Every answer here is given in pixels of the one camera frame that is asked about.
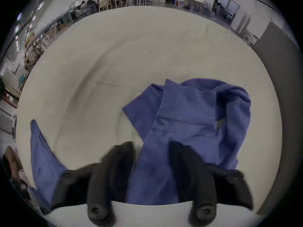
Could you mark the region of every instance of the table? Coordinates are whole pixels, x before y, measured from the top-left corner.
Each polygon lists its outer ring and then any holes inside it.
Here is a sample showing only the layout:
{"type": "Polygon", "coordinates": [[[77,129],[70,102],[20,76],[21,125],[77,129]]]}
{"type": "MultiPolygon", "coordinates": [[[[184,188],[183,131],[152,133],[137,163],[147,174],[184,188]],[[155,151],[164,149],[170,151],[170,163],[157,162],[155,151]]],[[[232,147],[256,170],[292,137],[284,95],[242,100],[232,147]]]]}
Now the table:
{"type": "Polygon", "coordinates": [[[121,108],[166,78],[179,83],[214,78],[246,89],[251,123],[238,169],[257,211],[281,155],[281,115],[271,79],[255,52],[234,33],[206,18],[163,7],[134,6],[88,16],[44,52],[17,108],[16,144],[30,183],[34,185],[32,119],[59,161],[77,169],[100,161],[112,145],[134,141],[142,146],[121,108]]]}

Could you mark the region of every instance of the floor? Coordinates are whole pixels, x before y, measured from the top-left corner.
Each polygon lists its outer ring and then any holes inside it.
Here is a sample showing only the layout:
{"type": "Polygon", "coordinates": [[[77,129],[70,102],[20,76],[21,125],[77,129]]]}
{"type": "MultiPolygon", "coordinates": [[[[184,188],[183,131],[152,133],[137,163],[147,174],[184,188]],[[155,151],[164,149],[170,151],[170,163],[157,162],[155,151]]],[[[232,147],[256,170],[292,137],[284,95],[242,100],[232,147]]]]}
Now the floor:
{"type": "Polygon", "coordinates": [[[221,25],[222,27],[226,28],[226,29],[230,29],[231,28],[231,25],[226,23],[226,21],[224,21],[224,19],[222,19],[221,17],[215,15],[214,17],[208,17],[204,14],[201,14],[201,13],[198,13],[198,12],[192,12],[190,10],[187,10],[187,9],[184,9],[182,7],[177,7],[176,5],[174,4],[171,4],[171,3],[158,3],[158,2],[153,2],[152,6],[157,6],[157,7],[166,7],[166,8],[171,8],[171,9],[177,9],[177,10],[183,10],[183,11],[186,11],[186,12],[189,12],[189,13],[192,13],[192,14],[196,14],[198,16],[201,16],[201,17],[204,17],[204,18],[207,18],[219,25],[221,25]]]}

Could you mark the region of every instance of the chair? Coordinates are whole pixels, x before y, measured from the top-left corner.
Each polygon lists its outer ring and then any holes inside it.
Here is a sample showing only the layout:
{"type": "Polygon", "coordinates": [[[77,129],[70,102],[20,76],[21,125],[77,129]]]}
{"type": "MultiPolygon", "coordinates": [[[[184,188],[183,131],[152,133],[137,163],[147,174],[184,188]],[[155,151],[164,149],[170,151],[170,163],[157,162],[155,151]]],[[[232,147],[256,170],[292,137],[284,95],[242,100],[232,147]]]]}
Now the chair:
{"type": "Polygon", "coordinates": [[[101,9],[104,10],[104,8],[106,8],[106,10],[108,10],[109,3],[110,3],[109,0],[104,0],[104,1],[100,2],[99,12],[101,12],[101,9]]]}
{"type": "Polygon", "coordinates": [[[134,0],[127,0],[126,1],[126,6],[127,6],[127,2],[129,2],[129,6],[134,6],[134,0]]]}
{"type": "Polygon", "coordinates": [[[252,38],[249,36],[249,35],[245,35],[245,37],[243,38],[243,41],[246,43],[246,44],[250,44],[252,38]]]}
{"type": "Polygon", "coordinates": [[[137,5],[141,6],[141,1],[142,1],[142,6],[146,6],[146,0],[137,0],[137,5]]]}

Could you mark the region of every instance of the white tabletop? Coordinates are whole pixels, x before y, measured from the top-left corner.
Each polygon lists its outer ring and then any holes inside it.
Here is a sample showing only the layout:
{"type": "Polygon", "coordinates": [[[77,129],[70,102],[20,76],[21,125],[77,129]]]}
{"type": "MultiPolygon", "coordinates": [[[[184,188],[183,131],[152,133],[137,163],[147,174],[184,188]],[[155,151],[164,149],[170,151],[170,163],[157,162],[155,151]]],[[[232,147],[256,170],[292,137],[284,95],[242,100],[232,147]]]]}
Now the white tabletop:
{"type": "Polygon", "coordinates": [[[270,77],[252,49],[222,26],[161,7],[126,7],[85,17],[41,56],[18,105],[16,142],[29,181],[30,121],[68,168],[98,162],[114,144],[142,141],[121,108],[151,83],[213,78],[246,89],[251,123],[238,154],[255,210],[277,173],[281,116],[270,77]]]}

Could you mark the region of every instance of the ceiling light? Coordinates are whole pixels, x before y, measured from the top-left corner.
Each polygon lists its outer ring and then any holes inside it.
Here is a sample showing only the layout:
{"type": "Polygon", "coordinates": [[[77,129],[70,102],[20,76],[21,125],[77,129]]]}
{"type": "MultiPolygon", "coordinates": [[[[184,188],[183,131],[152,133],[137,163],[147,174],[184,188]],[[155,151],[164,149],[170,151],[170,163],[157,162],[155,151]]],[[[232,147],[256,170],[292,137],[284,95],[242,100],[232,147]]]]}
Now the ceiling light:
{"type": "Polygon", "coordinates": [[[37,10],[39,10],[40,8],[42,8],[43,3],[44,3],[44,2],[42,2],[42,3],[39,4],[39,6],[37,7],[37,10]]]}
{"type": "Polygon", "coordinates": [[[20,18],[21,18],[21,14],[22,14],[22,13],[19,13],[19,15],[18,15],[18,17],[17,17],[17,21],[19,21],[19,20],[20,20],[20,18]]]}
{"type": "Polygon", "coordinates": [[[16,28],[15,28],[15,33],[17,33],[19,31],[19,28],[20,28],[20,26],[17,25],[16,28]]]}

